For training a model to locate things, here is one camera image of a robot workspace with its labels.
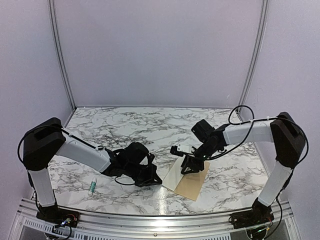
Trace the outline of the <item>brown kraft paper envelope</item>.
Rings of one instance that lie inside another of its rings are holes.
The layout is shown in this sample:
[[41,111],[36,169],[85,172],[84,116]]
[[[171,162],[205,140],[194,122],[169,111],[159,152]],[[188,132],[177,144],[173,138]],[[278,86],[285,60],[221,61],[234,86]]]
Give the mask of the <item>brown kraft paper envelope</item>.
[[189,200],[196,201],[204,184],[209,167],[210,163],[205,161],[203,171],[183,176],[175,188],[174,193]]

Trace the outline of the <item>cream letter paper sheet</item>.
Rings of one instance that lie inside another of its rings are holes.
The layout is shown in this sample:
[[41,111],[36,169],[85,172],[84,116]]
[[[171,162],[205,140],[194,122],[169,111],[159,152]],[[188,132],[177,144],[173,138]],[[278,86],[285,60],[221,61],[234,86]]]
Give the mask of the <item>cream letter paper sheet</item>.
[[162,181],[162,186],[172,192],[176,190],[178,184],[180,183],[180,181],[184,176],[183,174],[181,174],[181,171],[182,171],[181,165],[183,161],[184,161],[183,157],[178,157]]

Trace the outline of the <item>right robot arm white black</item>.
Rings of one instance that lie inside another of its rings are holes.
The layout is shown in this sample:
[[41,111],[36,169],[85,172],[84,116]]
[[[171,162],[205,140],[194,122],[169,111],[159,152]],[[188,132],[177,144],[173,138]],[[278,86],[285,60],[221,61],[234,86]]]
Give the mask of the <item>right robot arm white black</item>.
[[294,169],[309,148],[302,128],[291,115],[283,111],[275,117],[253,119],[241,123],[226,123],[218,128],[206,120],[197,122],[191,129],[201,142],[192,153],[181,152],[184,157],[181,174],[198,173],[204,170],[204,162],[215,160],[226,154],[227,146],[235,148],[244,143],[272,143],[275,150],[275,165],[259,196],[252,204],[247,219],[252,224],[263,220],[274,200],[289,183]]

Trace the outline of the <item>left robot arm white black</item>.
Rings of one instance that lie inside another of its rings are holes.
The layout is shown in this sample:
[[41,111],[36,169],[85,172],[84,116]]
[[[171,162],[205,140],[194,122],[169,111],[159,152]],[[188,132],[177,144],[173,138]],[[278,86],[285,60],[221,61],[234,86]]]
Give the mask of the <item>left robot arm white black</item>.
[[57,117],[52,117],[27,131],[18,144],[23,150],[18,158],[26,168],[30,185],[39,202],[38,211],[58,223],[63,211],[58,207],[49,176],[49,162],[54,156],[62,156],[86,165],[108,177],[130,177],[137,187],[162,184],[153,164],[155,156],[139,142],[126,148],[109,150],[94,146],[67,132]]

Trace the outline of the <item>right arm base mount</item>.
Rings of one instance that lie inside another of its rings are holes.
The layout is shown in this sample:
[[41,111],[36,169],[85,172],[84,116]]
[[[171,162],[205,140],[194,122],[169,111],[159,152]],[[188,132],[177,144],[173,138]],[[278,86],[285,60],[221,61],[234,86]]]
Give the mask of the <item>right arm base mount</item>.
[[265,223],[271,223],[275,219],[273,212],[262,214],[253,210],[232,213],[228,219],[234,229],[248,228]]

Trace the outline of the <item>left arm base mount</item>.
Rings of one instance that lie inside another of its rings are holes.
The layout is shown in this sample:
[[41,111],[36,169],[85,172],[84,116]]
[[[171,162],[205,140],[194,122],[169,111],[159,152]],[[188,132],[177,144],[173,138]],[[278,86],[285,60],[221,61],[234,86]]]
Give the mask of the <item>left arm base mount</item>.
[[58,206],[56,198],[54,198],[54,204],[51,206],[42,206],[38,198],[38,194],[35,192],[35,205],[37,207],[36,218],[55,224],[56,228],[71,227],[75,228],[78,225],[80,213],[75,210],[69,210],[60,208]]

